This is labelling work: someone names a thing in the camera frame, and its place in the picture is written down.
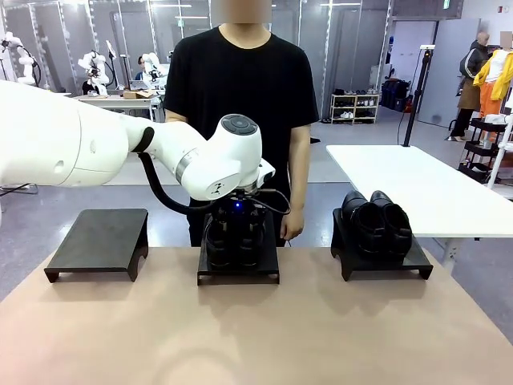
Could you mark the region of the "large white table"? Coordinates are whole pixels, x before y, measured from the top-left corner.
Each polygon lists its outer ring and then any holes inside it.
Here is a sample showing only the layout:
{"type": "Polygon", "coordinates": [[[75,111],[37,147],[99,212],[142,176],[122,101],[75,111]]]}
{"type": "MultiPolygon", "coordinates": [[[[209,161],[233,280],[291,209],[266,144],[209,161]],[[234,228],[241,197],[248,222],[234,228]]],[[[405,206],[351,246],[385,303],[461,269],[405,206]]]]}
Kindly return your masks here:
{"type": "Polygon", "coordinates": [[[331,158],[365,197],[380,190],[400,205],[418,238],[445,240],[452,270],[465,239],[513,238],[513,202],[414,146],[329,145],[331,158]]]}

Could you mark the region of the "person in dark jacket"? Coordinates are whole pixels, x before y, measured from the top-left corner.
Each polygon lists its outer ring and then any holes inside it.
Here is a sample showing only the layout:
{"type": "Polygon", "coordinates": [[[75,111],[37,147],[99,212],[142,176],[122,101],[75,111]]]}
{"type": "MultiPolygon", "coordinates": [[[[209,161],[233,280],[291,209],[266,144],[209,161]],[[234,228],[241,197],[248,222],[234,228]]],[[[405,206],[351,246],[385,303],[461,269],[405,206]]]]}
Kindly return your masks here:
{"type": "Polygon", "coordinates": [[[458,102],[458,116],[454,128],[446,141],[465,141],[465,133],[469,127],[471,117],[480,109],[480,90],[474,85],[475,76],[489,59],[487,44],[490,35],[480,31],[476,40],[471,44],[468,53],[460,62],[462,75],[461,95],[458,102]]]}

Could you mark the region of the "black utility cart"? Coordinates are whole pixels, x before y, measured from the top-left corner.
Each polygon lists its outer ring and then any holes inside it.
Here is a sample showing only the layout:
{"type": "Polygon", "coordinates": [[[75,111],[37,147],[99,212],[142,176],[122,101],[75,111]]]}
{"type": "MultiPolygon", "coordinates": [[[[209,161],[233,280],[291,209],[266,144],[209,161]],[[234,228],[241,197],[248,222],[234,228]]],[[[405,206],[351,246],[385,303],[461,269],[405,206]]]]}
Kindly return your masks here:
{"type": "Polygon", "coordinates": [[[506,126],[501,115],[498,123],[487,123],[484,118],[473,118],[470,127],[474,131],[464,145],[458,170],[481,184],[488,182],[499,154],[499,140],[506,126]]]}

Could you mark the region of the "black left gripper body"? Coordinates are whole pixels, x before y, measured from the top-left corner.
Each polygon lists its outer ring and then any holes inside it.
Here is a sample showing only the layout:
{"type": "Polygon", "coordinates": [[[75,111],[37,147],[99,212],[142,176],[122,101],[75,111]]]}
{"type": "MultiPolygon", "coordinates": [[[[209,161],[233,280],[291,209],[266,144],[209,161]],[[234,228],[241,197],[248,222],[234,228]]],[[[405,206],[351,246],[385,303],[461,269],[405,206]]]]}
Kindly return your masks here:
{"type": "Polygon", "coordinates": [[[216,202],[217,215],[222,220],[243,219],[259,217],[260,211],[252,195],[232,193],[216,202]]]}

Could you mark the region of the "mannequin with yellow jacket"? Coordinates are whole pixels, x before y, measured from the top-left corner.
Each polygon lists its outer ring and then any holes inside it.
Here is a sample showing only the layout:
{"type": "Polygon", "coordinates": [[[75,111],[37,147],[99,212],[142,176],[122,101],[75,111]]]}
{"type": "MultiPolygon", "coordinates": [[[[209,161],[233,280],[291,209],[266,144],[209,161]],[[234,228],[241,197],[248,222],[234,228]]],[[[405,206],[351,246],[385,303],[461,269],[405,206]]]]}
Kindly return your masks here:
{"type": "Polygon", "coordinates": [[[495,50],[475,76],[480,89],[479,117],[499,114],[513,80],[513,31],[500,33],[501,48],[495,50]]]}

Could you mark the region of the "person's left hand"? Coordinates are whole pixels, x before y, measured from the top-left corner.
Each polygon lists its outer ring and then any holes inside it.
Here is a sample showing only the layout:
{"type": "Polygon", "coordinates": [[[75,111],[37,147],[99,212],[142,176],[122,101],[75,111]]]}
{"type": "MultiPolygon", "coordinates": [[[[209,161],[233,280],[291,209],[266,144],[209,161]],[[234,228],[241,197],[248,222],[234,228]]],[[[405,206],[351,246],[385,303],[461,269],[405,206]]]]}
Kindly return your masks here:
{"type": "Polygon", "coordinates": [[[305,226],[304,209],[290,209],[281,221],[280,237],[285,241],[291,241],[301,235],[305,226]]]}

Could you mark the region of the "person in black t-shirt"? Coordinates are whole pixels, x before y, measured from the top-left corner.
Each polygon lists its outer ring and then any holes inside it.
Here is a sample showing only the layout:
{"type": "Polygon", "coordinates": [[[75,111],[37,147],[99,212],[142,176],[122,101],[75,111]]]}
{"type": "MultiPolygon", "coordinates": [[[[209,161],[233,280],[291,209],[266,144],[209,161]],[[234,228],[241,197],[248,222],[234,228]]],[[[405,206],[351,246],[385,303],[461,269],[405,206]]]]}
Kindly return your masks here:
{"type": "Polygon", "coordinates": [[[310,151],[310,132],[319,119],[311,66],[298,46],[277,37],[265,24],[272,0],[212,0],[218,26],[176,45],[164,98],[165,119],[182,121],[205,139],[221,117],[241,114],[261,130],[262,157],[275,169],[265,184],[287,196],[269,196],[276,244],[281,221],[291,209],[289,159],[310,151]]]}

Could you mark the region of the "black luggage bags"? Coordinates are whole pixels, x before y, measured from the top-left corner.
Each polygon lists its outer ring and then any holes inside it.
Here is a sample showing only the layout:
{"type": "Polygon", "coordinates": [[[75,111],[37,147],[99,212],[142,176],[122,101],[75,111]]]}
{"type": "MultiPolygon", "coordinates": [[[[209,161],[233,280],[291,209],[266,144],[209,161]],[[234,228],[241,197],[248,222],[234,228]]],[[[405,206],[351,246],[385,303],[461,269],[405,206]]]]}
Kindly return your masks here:
{"type": "Polygon", "coordinates": [[[411,81],[387,79],[381,88],[380,104],[394,111],[404,112],[410,97],[411,81]]]}

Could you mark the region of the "white shoe rack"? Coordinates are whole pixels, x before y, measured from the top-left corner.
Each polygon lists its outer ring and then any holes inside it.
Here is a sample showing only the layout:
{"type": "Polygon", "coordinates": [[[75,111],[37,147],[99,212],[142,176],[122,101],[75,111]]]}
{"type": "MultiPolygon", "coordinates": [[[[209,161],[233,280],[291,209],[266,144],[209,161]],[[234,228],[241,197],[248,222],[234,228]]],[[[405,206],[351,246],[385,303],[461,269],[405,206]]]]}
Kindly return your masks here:
{"type": "Polygon", "coordinates": [[[379,100],[378,93],[333,93],[330,100],[330,123],[373,124],[377,119],[379,100]]]}

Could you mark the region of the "black shoe stand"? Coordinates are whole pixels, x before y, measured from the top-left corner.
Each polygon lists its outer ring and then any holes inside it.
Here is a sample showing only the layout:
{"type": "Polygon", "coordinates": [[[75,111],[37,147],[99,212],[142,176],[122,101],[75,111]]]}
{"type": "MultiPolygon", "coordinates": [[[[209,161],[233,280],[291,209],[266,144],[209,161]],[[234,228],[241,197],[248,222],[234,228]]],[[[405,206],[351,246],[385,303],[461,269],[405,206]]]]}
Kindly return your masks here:
{"type": "Polygon", "coordinates": [[[205,229],[197,269],[197,285],[280,284],[280,270],[274,237],[273,215],[265,214],[255,249],[229,246],[215,251],[208,243],[212,216],[205,229]]]}
{"type": "Polygon", "coordinates": [[[341,264],[341,276],[348,282],[355,272],[379,275],[398,276],[403,271],[418,271],[418,275],[427,280],[434,266],[430,263],[422,247],[413,239],[412,247],[405,257],[393,259],[390,256],[373,255],[360,250],[345,228],[342,220],[342,210],[333,211],[333,236],[330,252],[333,258],[337,258],[341,264]]]}
{"type": "Polygon", "coordinates": [[[49,282],[61,274],[126,273],[134,282],[148,256],[146,209],[86,209],[44,268],[49,282]]]}

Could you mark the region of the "black tripod with white head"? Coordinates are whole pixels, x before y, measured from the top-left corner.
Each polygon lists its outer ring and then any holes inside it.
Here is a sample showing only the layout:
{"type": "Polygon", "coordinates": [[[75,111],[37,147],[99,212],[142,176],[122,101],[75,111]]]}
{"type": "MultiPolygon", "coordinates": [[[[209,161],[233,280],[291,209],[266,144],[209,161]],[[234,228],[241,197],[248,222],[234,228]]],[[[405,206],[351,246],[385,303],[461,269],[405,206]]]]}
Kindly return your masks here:
{"type": "Polygon", "coordinates": [[[432,59],[434,48],[435,48],[434,44],[420,46],[420,53],[422,53],[422,57],[421,57],[422,66],[421,66],[421,70],[419,72],[417,87],[414,91],[414,98],[413,98],[413,103],[411,106],[410,118],[408,120],[408,124],[406,127],[406,134],[405,134],[405,137],[404,137],[404,140],[402,143],[403,147],[410,146],[410,138],[411,138],[411,134],[413,131],[415,116],[417,114],[418,104],[419,104],[420,98],[423,93],[423,83],[424,83],[424,79],[426,77],[427,68],[432,59]]]}

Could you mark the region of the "white desk with cardboard box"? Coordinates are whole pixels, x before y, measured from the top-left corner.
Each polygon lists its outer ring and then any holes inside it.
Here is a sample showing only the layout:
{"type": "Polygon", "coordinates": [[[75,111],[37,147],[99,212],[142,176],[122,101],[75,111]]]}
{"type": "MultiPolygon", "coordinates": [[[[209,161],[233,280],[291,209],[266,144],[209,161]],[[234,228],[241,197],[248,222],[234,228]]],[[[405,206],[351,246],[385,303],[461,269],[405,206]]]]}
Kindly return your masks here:
{"type": "Polygon", "coordinates": [[[160,97],[150,99],[126,99],[121,95],[97,95],[97,96],[76,96],[74,99],[112,111],[148,111],[151,120],[156,122],[165,121],[165,113],[160,97]]]}

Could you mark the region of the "white pole frame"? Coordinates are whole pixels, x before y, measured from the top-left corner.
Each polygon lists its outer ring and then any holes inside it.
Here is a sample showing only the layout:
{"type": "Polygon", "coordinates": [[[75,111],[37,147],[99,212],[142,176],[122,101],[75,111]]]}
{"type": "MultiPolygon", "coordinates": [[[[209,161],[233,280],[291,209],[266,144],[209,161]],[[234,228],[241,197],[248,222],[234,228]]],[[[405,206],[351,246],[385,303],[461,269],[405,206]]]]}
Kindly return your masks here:
{"type": "Polygon", "coordinates": [[[487,187],[489,189],[493,189],[494,188],[495,180],[496,180],[496,177],[498,175],[498,172],[499,172],[499,169],[500,169],[500,165],[502,163],[502,160],[503,160],[503,157],[504,157],[505,153],[508,152],[508,151],[513,152],[513,144],[510,144],[510,141],[509,141],[511,132],[513,131],[513,115],[512,114],[507,115],[506,118],[505,118],[505,122],[507,123],[506,128],[505,128],[505,132],[503,133],[502,140],[498,144],[499,151],[498,151],[498,154],[496,156],[496,159],[495,159],[495,162],[494,162],[494,166],[493,166],[493,169],[491,171],[491,175],[490,175],[489,180],[487,182],[487,187]]]}

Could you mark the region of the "person's left forearm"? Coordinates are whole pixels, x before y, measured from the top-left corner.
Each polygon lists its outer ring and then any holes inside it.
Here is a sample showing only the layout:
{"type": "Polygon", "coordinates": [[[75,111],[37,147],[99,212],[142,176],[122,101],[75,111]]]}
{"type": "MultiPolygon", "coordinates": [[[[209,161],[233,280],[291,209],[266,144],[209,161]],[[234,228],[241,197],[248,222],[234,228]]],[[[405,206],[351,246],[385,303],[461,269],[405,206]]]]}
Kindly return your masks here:
{"type": "Polygon", "coordinates": [[[289,175],[291,185],[291,210],[302,211],[308,188],[310,152],[300,151],[291,154],[289,159],[289,175]]]}

